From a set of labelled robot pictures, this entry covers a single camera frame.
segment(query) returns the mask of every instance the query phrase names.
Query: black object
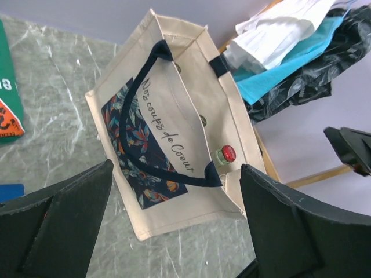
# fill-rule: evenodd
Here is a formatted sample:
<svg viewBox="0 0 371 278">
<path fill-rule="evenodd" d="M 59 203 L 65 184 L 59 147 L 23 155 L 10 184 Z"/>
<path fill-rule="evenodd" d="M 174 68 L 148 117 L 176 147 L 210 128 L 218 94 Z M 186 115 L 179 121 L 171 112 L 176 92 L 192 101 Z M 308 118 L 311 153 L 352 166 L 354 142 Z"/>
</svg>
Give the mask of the black object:
<svg viewBox="0 0 371 278">
<path fill-rule="evenodd" d="M 0 203 L 0 277 L 85 277 L 112 184 L 107 160 Z"/>
<path fill-rule="evenodd" d="M 125 151 L 125 155 L 128 159 L 140 170 L 143 172 L 152 175 L 154 177 L 158 177 L 162 180 L 174 181 L 179 184 L 188 184 L 188 185 L 195 185 L 195 186 L 204 186 L 204 187 L 220 187 L 222 186 L 221 181 L 219 179 L 219 175 L 216 171 L 215 165 L 213 162 L 210 162 L 205 167 L 205 178 L 195 178 L 190 177 L 183 174 L 178 174 L 174 171 L 167 171 L 161 168 L 156 168 L 151 165 L 148 165 L 136 155 L 133 154 L 132 150 L 129 148 L 127 134 L 126 134 L 126 122 L 128 121 L 130 107 L 134 100 L 134 96 L 136 95 L 140 85 L 142 84 L 143 80 L 146 78 L 147 74 L 151 70 L 152 66 L 156 63 L 157 59 L 163 59 L 165 61 L 173 61 L 173 55 L 170 51 L 168 43 L 163 39 L 158 41 L 152 48 L 152 51 L 144 63 L 143 67 L 139 71 L 138 75 L 135 77 L 126 97 L 122 105 L 121 114 L 120 114 L 120 125 L 119 125 L 119 137 L 120 142 L 122 145 L 123 150 Z"/>
<path fill-rule="evenodd" d="M 345 11 L 332 9 L 327 16 L 343 16 Z M 260 122 L 290 105 L 331 96 L 331 81 L 364 58 L 370 49 L 370 6 L 351 9 L 322 55 L 285 78 L 253 105 L 245 102 L 251 120 Z"/>
<path fill-rule="evenodd" d="M 371 173 L 371 134 L 342 127 L 323 131 L 342 163 L 364 177 Z"/>
<path fill-rule="evenodd" d="M 241 191 L 256 261 L 240 278 L 371 277 L 371 217 L 289 188 L 243 165 Z"/>
<path fill-rule="evenodd" d="M 215 72 L 216 77 L 221 77 L 227 72 L 230 72 L 230 67 L 227 63 L 227 60 L 224 57 L 224 54 L 216 56 L 213 60 L 209 61 L 209 65 Z"/>
</svg>

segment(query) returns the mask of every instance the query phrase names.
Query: bottle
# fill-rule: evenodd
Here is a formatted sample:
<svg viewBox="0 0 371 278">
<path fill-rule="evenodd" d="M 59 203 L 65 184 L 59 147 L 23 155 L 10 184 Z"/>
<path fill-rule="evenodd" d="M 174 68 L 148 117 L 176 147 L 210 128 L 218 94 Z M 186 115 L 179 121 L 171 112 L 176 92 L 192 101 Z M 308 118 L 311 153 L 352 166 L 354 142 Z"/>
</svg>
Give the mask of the bottle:
<svg viewBox="0 0 371 278">
<path fill-rule="evenodd" d="M 236 152 L 234 148 L 229 145 L 221 147 L 210 155 L 216 168 L 230 164 L 236 160 Z"/>
</svg>

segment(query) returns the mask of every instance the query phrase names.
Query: orange label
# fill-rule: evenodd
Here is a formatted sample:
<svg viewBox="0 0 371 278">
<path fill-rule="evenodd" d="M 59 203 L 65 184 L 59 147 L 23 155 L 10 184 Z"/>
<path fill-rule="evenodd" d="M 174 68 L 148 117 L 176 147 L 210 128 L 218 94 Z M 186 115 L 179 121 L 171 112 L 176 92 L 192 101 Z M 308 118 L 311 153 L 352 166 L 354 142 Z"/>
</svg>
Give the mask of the orange label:
<svg viewBox="0 0 371 278">
<path fill-rule="evenodd" d="M 17 116 L 0 100 L 0 137 L 20 136 L 24 129 Z"/>
</svg>

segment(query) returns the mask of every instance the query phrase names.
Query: floral print patch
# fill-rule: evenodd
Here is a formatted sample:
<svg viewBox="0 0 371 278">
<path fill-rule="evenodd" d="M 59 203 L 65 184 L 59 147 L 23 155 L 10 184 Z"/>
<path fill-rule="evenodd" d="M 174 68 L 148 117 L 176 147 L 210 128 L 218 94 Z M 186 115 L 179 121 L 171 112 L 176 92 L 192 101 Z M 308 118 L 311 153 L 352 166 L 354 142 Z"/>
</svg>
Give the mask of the floral print patch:
<svg viewBox="0 0 371 278">
<path fill-rule="evenodd" d="M 119 140 L 119 119 L 124 99 L 132 83 L 133 78 L 103 106 L 101 113 L 106 123 L 108 135 L 115 149 L 123 175 L 136 194 L 140 207 L 146 209 L 155 204 L 185 194 L 188 191 L 184 184 L 178 184 L 173 181 L 162 180 L 148 175 L 139 170 L 127 159 Z M 143 163 L 167 171 L 176 172 L 144 121 L 136 96 L 131 104 L 128 122 L 126 123 L 126 139 L 132 153 Z"/>
</svg>

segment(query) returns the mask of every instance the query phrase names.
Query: canvas tote bag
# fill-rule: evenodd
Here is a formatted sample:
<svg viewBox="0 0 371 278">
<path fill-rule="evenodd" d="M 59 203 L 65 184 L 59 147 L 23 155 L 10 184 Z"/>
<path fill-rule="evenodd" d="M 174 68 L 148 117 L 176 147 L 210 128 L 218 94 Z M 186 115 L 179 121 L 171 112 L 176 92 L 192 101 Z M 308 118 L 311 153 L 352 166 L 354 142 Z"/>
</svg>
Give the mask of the canvas tote bag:
<svg viewBox="0 0 371 278">
<path fill-rule="evenodd" d="M 85 97 L 139 240 L 241 217 L 241 164 L 265 169 L 206 27 L 150 10 Z M 216 169 L 224 145 L 237 157 Z"/>
</svg>

